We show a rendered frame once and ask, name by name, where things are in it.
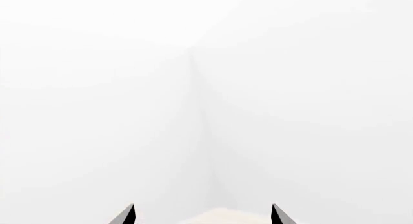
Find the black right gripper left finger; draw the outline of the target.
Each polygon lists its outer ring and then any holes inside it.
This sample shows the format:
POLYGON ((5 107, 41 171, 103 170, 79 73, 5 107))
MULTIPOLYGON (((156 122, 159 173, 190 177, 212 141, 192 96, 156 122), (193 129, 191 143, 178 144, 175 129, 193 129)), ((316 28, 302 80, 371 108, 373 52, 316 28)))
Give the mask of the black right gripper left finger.
POLYGON ((125 210, 118 214, 109 224, 135 224, 136 213, 134 204, 129 204, 125 210))

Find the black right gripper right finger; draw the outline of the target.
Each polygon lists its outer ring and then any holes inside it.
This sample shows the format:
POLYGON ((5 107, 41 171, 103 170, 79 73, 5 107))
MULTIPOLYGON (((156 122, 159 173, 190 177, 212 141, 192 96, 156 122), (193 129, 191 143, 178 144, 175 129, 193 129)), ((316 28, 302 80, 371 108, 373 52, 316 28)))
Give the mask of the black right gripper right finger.
POLYGON ((272 224, 297 224, 276 204, 272 204, 271 221, 272 224))

